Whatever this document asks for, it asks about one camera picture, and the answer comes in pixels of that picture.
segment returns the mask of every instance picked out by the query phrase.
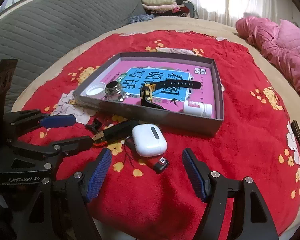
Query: white pill bottle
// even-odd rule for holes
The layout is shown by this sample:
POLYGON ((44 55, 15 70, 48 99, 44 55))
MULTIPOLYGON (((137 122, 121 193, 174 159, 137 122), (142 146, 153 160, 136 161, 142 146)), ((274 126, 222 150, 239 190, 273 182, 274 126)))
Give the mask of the white pill bottle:
POLYGON ((210 118, 212 115, 212 105, 186 100, 183 106, 183 112, 185 114, 210 118))

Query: gray box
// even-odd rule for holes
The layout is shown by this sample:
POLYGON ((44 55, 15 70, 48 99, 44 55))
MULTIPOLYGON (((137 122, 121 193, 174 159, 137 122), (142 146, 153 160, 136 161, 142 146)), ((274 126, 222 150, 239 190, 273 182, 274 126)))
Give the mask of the gray box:
POLYGON ((94 73, 92 73, 74 92, 76 102, 85 108, 92 108, 123 116, 127 119, 142 120, 154 124, 162 124, 182 130, 197 132, 207 136, 214 136, 224 120, 223 95, 220 76, 217 65, 211 58, 198 57, 184 54, 173 54, 164 52, 124 52, 109 59, 94 73), (212 83, 215 97, 216 118, 206 118, 180 112, 172 112, 150 108, 146 106, 130 105, 119 102, 95 99, 85 94, 86 88, 96 79, 107 74, 107 69, 113 68, 120 61, 159 61, 172 62, 199 67, 206 67, 211 70, 212 83))

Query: pink comforter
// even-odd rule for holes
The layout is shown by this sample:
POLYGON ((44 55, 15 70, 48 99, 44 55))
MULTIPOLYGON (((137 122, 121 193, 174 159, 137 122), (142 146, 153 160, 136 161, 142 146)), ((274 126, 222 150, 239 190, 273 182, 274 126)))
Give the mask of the pink comforter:
POLYGON ((281 20, 280 26, 266 18, 249 16, 237 21, 238 34, 261 50, 300 94, 300 29, 281 20))

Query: red blanket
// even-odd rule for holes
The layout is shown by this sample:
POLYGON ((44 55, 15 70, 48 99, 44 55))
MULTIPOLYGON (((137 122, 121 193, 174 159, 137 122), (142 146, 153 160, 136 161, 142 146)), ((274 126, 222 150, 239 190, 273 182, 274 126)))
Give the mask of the red blanket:
MULTIPOLYGON (((189 49, 198 56, 215 59, 225 88, 225 120, 213 138, 162 127, 168 143, 165 157, 170 166, 161 175, 133 157, 121 143, 109 146, 112 163, 99 196, 89 206, 92 215, 138 239, 192 239, 206 205, 195 196, 181 161, 182 150, 191 147, 199 160, 227 178, 241 180, 251 176, 270 209, 278 233, 282 233, 295 219, 300 205, 300 150, 282 99, 242 45, 193 32, 113 34, 39 87, 23 109, 64 114, 77 108, 77 120, 91 123, 94 112, 78 108, 70 92, 113 55, 157 46, 189 49)), ((106 125, 122 121, 118 116, 101 113, 96 116, 106 125)), ((77 123, 48 131, 40 128, 22 140, 46 145, 84 135, 92 134, 77 123)), ((58 179, 82 170, 100 151, 93 148, 64 158, 58 179)), ((228 201, 220 239, 226 239, 232 204, 228 201)))

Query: black watch strap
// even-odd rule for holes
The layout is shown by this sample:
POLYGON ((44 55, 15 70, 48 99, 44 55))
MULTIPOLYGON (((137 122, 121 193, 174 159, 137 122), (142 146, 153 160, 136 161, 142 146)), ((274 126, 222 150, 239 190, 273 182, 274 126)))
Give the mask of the black watch strap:
POLYGON ((200 89, 201 83, 191 80, 165 80, 155 83, 155 90, 170 87, 200 89))

